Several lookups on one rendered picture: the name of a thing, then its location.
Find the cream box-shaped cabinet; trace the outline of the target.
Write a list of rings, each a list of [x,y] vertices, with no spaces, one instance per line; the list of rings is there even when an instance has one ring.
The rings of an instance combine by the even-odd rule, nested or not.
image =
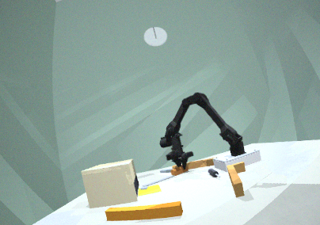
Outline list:
[[[133,159],[100,164],[81,171],[87,200],[91,208],[101,208],[138,201],[137,196],[161,192],[159,185],[138,191]]]

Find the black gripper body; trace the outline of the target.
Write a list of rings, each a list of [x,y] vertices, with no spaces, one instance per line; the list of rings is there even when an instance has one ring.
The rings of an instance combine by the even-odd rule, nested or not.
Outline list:
[[[178,150],[178,152],[179,152],[179,154],[180,154],[180,155],[178,155],[178,156],[176,155],[172,160],[176,160],[176,159],[178,159],[178,158],[185,159],[185,158],[190,158],[190,157],[193,156],[193,152],[192,152],[192,151],[183,152],[182,147],[183,147],[183,145],[181,145],[181,144],[172,146],[171,150],[172,150],[172,149],[175,150],[175,148],[177,148],[177,150]]]

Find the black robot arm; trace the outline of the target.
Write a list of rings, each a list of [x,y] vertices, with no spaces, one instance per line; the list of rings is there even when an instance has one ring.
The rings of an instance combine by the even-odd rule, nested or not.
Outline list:
[[[231,156],[238,156],[241,154],[246,154],[245,148],[243,146],[242,136],[237,134],[237,132],[228,125],[222,117],[213,109],[208,98],[203,93],[194,93],[193,95],[182,100],[181,106],[177,111],[174,119],[166,127],[165,137],[160,140],[161,147],[170,147],[181,144],[180,136],[182,134],[178,133],[181,128],[181,122],[192,104],[197,104],[204,109],[204,111],[212,118],[212,120],[218,125],[223,140],[228,141],[230,144]],[[172,137],[172,138],[171,138]],[[166,156],[169,160],[173,159],[175,156],[180,155],[177,148],[172,149],[170,153]]]

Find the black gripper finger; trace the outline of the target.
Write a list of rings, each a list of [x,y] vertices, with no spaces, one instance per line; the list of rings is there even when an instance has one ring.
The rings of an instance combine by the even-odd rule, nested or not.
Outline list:
[[[185,159],[180,159],[179,161],[182,163],[182,165],[183,165],[183,170],[185,170],[185,167],[186,167],[186,163],[187,163],[187,161],[189,160],[189,158],[185,158]]]
[[[179,161],[179,159],[176,159],[176,160],[172,160],[172,162],[176,163],[177,167],[180,167],[181,166],[181,162]]]

